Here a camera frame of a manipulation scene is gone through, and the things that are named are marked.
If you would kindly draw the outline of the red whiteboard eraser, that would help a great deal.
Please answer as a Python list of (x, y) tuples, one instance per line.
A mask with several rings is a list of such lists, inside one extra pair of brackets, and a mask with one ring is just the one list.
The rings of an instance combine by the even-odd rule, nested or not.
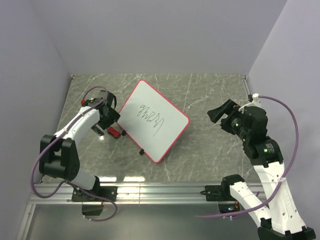
[(110, 126), (108, 129), (107, 129), (107, 133), (109, 135), (111, 135), (113, 138), (117, 139), (121, 136), (121, 132), (119, 132), (118, 130), (116, 130), (115, 128), (113, 128), (112, 126)]

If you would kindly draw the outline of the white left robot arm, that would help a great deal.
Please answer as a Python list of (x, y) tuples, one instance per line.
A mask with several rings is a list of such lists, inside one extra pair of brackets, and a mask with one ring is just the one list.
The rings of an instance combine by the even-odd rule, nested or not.
[(116, 123), (117, 98), (106, 89), (95, 98), (81, 101), (75, 117), (53, 135), (44, 135), (40, 141), (38, 169), (44, 176), (59, 178), (83, 192), (89, 201), (104, 197), (100, 180), (80, 167), (77, 145), (89, 130), (104, 135), (104, 130)]

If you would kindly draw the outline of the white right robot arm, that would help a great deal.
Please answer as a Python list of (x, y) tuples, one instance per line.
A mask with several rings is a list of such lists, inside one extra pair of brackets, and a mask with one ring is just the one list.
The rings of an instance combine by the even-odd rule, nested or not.
[(231, 99), (207, 112), (213, 123), (242, 141), (243, 151), (257, 173), (266, 197), (262, 203), (238, 174), (226, 176), (220, 193), (235, 199), (257, 225), (261, 240), (314, 240), (315, 230), (305, 224), (296, 208), (285, 177), (288, 168), (278, 143), (267, 135), (268, 117), (257, 95), (240, 106)]

